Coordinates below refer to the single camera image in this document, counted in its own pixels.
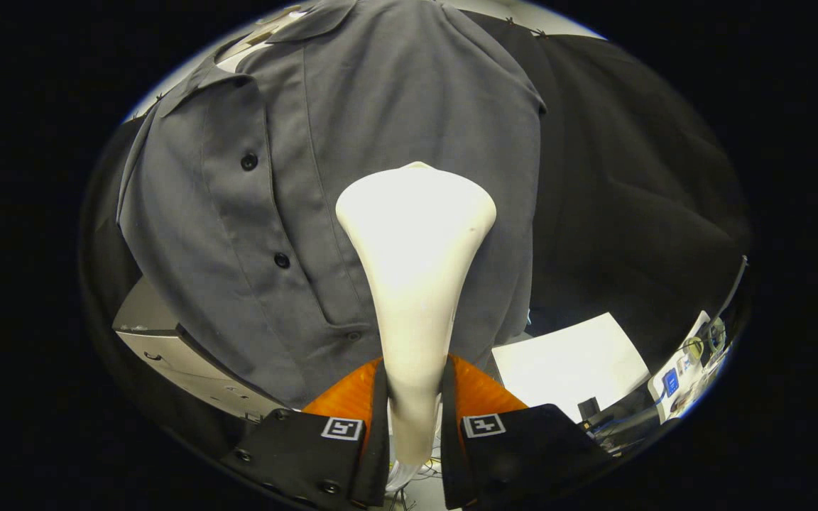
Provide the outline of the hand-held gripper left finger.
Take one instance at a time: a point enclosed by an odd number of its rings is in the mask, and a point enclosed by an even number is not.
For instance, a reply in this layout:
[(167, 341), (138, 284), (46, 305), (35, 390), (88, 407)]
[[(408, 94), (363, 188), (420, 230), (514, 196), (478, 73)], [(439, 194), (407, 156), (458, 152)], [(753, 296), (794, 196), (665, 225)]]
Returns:
[(377, 358), (302, 411), (270, 411), (221, 465), (291, 507), (380, 507), (390, 470), (387, 407), (386, 366)]

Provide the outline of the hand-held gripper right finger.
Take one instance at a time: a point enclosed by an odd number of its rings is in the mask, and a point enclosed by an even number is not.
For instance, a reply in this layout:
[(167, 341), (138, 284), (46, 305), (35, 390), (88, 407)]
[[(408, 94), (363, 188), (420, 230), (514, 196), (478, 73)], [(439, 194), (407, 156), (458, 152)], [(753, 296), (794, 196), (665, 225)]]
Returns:
[(523, 404), (461, 357), (448, 355), (441, 396), (448, 509), (542, 507), (611, 465), (611, 455), (559, 407)]

